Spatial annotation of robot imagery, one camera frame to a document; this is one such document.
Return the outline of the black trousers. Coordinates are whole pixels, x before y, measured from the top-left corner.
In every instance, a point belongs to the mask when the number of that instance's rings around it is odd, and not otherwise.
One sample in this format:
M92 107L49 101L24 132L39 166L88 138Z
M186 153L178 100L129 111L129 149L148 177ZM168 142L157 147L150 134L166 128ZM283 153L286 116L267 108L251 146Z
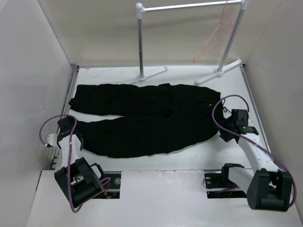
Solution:
M113 115L78 122L84 149L98 156L168 154L211 139L223 121L221 94L207 87L161 84L79 85L69 102L76 112Z

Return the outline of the pink wire hanger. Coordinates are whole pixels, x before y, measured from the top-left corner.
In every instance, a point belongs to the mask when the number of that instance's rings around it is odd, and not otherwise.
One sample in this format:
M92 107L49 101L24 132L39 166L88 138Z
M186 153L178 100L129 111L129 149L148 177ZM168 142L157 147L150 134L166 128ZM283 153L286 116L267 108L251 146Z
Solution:
M216 47L222 40L224 40L227 37L227 35L229 35L233 31L235 21L224 20L225 10L229 2L230 2L229 0L225 2L220 18L220 23L218 24L217 28L213 31L213 33L209 36L207 41L204 43L203 47L194 56L193 63L197 63L200 59L206 56L214 47ZM230 28L230 30L228 30L222 37L216 39L216 35L218 35L221 31L227 28Z

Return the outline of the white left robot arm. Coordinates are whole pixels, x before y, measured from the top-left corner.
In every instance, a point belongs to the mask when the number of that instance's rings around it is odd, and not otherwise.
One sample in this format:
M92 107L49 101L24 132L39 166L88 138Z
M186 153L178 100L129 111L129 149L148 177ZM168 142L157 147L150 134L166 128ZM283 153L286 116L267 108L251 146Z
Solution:
M62 165L54 173L54 178L72 211L77 212L84 203L104 192L110 177L99 164L90 165L81 154L83 137L76 129L77 120L67 116L57 123L60 128L57 145L61 149Z

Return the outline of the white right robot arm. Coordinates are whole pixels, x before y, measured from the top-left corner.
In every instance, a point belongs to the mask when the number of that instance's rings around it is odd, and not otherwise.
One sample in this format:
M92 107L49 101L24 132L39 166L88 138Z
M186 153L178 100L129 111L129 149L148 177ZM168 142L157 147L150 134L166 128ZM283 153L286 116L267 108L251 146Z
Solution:
M253 174L240 164L225 164L220 183L225 187L236 184L247 196L252 210L286 212L290 207L293 178L279 167L262 147L258 131L248 123L247 110L233 109L220 128L220 137L228 142L235 140L244 151Z

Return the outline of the white clothes rack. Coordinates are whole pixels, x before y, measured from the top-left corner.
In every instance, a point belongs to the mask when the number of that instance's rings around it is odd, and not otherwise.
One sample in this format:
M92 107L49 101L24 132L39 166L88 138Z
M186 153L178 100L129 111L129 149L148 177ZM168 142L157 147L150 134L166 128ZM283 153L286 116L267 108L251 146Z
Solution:
M217 28L226 0L188 3L185 0L145 0L135 5L132 22L136 32L139 62L131 70L127 84L146 84L150 79L168 75L173 65L205 64L195 85L221 78L242 66L239 57L230 55L233 41L248 7L246 0L230 0L225 21L235 21L233 31L197 63L193 58Z

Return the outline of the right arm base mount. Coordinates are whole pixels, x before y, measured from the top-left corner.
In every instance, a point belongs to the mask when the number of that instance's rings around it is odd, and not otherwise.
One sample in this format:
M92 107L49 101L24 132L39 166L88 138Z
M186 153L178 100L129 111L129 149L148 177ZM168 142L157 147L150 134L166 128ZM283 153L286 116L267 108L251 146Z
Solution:
M208 199L247 198L245 192L227 179L222 171L205 171L202 184Z

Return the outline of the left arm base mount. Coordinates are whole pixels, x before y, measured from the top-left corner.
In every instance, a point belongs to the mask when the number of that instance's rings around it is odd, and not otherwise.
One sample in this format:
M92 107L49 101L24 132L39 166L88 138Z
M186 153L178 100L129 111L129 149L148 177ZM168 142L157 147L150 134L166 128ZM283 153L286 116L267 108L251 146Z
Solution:
M104 185L105 191L95 197L95 199L119 199L122 172L105 172L105 177L110 177L110 181Z

